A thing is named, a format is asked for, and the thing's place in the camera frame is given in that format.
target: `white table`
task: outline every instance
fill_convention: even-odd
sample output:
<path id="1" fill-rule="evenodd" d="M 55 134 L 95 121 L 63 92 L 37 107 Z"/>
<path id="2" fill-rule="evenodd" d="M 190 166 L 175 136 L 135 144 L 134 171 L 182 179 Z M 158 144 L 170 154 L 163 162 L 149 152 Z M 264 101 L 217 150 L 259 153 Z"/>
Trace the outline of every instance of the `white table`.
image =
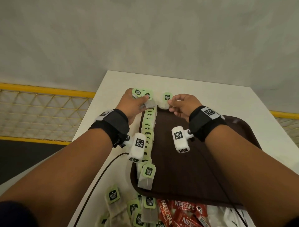
<path id="1" fill-rule="evenodd" d="M 299 174 L 297 168 L 299 166 L 298 147 L 292 142 L 283 128 L 249 87 L 107 71 L 73 140 L 87 131 L 100 113 L 107 109 L 115 108 L 127 88 L 134 87 L 149 88 L 153 91 L 158 90 L 161 92 L 169 91 L 174 95 L 180 93 L 192 94 L 202 104 L 215 109 L 223 115 L 243 119 L 252 128 L 264 152 Z M 130 126 L 129 135 L 133 135 L 138 131 L 140 119 L 141 115 L 135 118 L 135 121 Z M 122 152 L 125 151 L 120 147 L 112 150 L 83 197 L 69 223 L 69 227 L 74 225 L 89 192 L 104 168 L 115 156 Z M 130 169 L 131 163 L 127 161 L 125 155 L 119 157 L 108 168 L 89 199 L 77 226 L 94 226 L 97 215 L 106 210 L 104 191 L 109 185 L 117 183 L 121 192 L 127 197 L 131 196 L 134 189 L 129 178 Z"/>

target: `white marker cube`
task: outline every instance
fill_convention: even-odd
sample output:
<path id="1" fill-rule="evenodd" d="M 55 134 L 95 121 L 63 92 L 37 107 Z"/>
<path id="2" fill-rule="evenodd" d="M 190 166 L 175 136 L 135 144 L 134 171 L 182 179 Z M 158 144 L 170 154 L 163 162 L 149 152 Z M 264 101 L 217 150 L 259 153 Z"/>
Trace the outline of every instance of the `white marker cube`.
<path id="1" fill-rule="evenodd" d="M 134 135 L 132 147 L 130 148 L 128 159 L 132 162 L 139 162 L 143 158 L 146 144 L 146 136 L 137 132 Z"/>
<path id="2" fill-rule="evenodd" d="M 190 147 L 188 145 L 188 141 L 185 135 L 185 130 L 182 126 L 174 127 L 171 130 L 174 146 L 176 147 L 176 150 L 178 153 L 185 153 L 190 150 Z"/>

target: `wrist-mounted tracker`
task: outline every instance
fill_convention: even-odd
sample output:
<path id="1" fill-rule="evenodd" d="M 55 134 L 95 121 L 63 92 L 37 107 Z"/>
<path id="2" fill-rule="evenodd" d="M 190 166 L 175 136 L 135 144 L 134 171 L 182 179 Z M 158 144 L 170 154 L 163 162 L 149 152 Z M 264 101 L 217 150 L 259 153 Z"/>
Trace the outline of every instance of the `wrist-mounted tracker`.
<path id="1" fill-rule="evenodd" d="M 189 116 L 189 122 L 189 129 L 202 142 L 218 125 L 227 125 L 224 116 L 206 106 L 195 109 Z"/>
<path id="2" fill-rule="evenodd" d="M 107 110 L 95 119 L 89 129 L 103 129 L 110 137 L 113 147 L 117 147 L 127 138 L 130 130 L 128 122 L 127 116 L 121 110 Z"/>

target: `forearm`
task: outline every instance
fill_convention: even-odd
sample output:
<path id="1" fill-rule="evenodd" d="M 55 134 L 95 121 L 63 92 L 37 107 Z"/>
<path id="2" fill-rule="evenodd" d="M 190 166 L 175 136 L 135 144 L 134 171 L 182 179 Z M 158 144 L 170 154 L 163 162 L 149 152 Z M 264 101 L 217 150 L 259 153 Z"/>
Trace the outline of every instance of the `forearm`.
<path id="1" fill-rule="evenodd" d="M 296 173 L 226 125 L 205 143 L 257 227 L 281 227 L 299 215 Z"/>
<path id="2" fill-rule="evenodd" d="M 42 227 L 67 226 L 111 149 L 102 129 L 88 130 L 29 172 L 0 200 L 24 204 Z"/>

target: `sleeve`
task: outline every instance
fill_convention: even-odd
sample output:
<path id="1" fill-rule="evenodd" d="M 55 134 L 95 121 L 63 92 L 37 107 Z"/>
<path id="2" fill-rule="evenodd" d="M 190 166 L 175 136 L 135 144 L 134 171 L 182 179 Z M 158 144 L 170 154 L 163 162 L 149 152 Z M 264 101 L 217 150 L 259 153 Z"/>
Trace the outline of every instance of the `sleeve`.
<path id="1" fill-rule="evenodd" d="M 14 201 L 0 202 L 1 227 L 38 227 L 31 211 L 21 203 Z"/>
<path id="2" fill-rule="evenodd" d="M 294 218 L 288 224 L 286 224 L 284 227 L 297 227 L 297 226 L 299 226 L 299 217 Z"/>

